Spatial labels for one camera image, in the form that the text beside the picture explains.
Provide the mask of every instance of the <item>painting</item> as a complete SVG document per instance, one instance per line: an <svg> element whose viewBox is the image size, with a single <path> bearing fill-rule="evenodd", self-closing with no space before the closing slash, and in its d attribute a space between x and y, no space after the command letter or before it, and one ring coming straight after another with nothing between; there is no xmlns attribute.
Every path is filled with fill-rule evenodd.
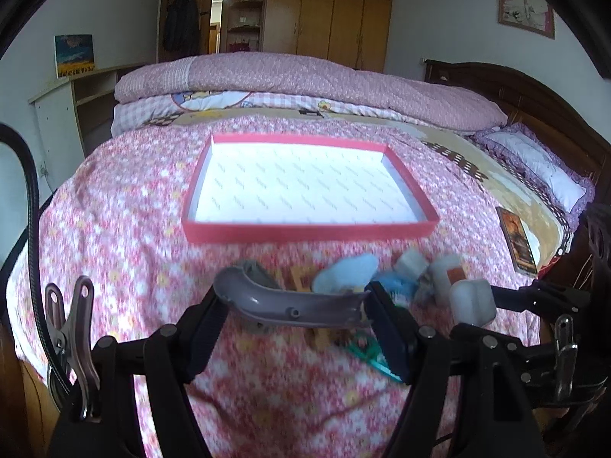
<svg viewBox="0 0 611 458"><path fill-rule="evenodd" d="M95 69L94 37L91 34L55 36L57 77Z"/></svg>
<svg viewBox="0 0 611 458"><path fill-rule="evenodd" d="M545 0L499 0L499 22L555 39L554 11Z"/></svg>
<svg viewBox="0 0 611 458"><path fill-rule="evenodd" d="M515 271L536 277L537 265L520 217L500 206L497 207L497 213Z"/></svg>

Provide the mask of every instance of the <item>purple ruffled pillow edge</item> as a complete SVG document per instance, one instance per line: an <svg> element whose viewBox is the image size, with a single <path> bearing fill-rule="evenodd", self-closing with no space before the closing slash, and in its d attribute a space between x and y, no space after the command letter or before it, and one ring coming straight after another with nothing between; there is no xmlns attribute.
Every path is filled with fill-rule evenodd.
<svg viewBox="0 0 611 458"><path fill-rule="evenodd" d="M505 146L502 146L496 141L487 138L488 134L501 131L521 132L526 137L536 142L537 145L541 146L545 150L545 152L551 157L555 165L557 165L564 172L566 172L566 174L571 178L571 180L573 180L574 182L579 184L579 186L585 189L585 194L577 200L575 205L573 205L571 211L564 212L564 214L566 215L566 221L568 222L571 231L575 232L575 230L577 230L577 227L579 226L579 215L581 215L581 213L585 210L585 207L588 203L594 201L594 184L592 184L592 181L589 180L587 177L580 176L575 171L568 168L566 166L566 163L564 163L563 160L560 159L560 157L558 157L553 151L551 151L551 149L549 149L542 142L540 142L539 139L537 139L537 136L535 136L535 134L521 122L512 124L511 126L503 127L501 129L499 129L498 127L493 127L492 129L486 129L485 131L476 132L475 134L473 134L473 136L471 136L471 139L475 142L475 144L480 146L484 151L491 153L494 156L500 158L501 160L504 160L505 162L510 163L512 166L514 166L514 168L517 169L517 171L521 175L523 175L527 181L534 184L537 188L543 191L549 197L550 201L558 208L562 209L562 205L556 199L551 189L549 189L548 185L545 184L545 182L543 182L537 174L535 174L531 169L529 169L522 162L522 160L519 159L517 155L505 148Z"/></svg>

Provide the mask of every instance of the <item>bolt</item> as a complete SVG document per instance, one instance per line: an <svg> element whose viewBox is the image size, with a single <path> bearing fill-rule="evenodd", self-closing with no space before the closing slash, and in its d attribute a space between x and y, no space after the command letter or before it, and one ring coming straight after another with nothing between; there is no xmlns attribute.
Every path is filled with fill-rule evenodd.
<svg viewBox="0 0 611 458"><path fill-rule="evenodd" d="M160 333L162 336L164 336L164 338L171 338L173 335L175 335L177 330L178 329L174 324L166 324L165 326L161 327Z"/></svg>
<svg viewBox="0 0 611 458"><path fill-rule="evenodd" d="M114 341L114 338L112 336L104 336L103 338L100 338L98 340L98 346L101 348L111 347L112 341Z"/></svg>
<svg viewBox="0 0 611 458"><path fill-rule="evenodd" d="M499 345L499 341L497 341L494 336L484 336L482 338L482 342L484 343L484 346L490 349L494 349Z"/></svg>
<svg viewBox="0 0 611 458"><path fill-rule="evenodd" d="M418 329L418 334L420 334L423 338L432 339L436 335L435 329L431 326L422 326Z"/></svg>

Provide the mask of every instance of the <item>gray plastic handle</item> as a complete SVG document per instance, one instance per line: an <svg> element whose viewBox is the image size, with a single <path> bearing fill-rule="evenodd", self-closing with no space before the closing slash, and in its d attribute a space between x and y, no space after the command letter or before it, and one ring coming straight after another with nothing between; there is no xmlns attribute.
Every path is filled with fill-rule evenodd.
<svg viewBox="0 0 611 458"><path fill-rule="evenodd" d="M213 285L223 303L256 322L334 329L369 326L361 316L367 292L338 295L271 289L253 282L241 267L222 269Z"/></svg>

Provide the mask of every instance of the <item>headboard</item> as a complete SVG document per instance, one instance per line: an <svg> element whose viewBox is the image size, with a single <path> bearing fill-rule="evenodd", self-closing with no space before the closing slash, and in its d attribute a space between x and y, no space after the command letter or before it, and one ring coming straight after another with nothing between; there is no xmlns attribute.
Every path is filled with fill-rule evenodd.
<svg viewBox="0 0 611 458"><path fill-rule="evenodd" d="M497 103L508 122L523 122L566 165L595 184L595 201L611 204L611 145L561 96L525 73L491 63L427 60L425 80L459 86ZM587 286L591 273L587 230L582 223L571 251L546 280Z"/></svg>

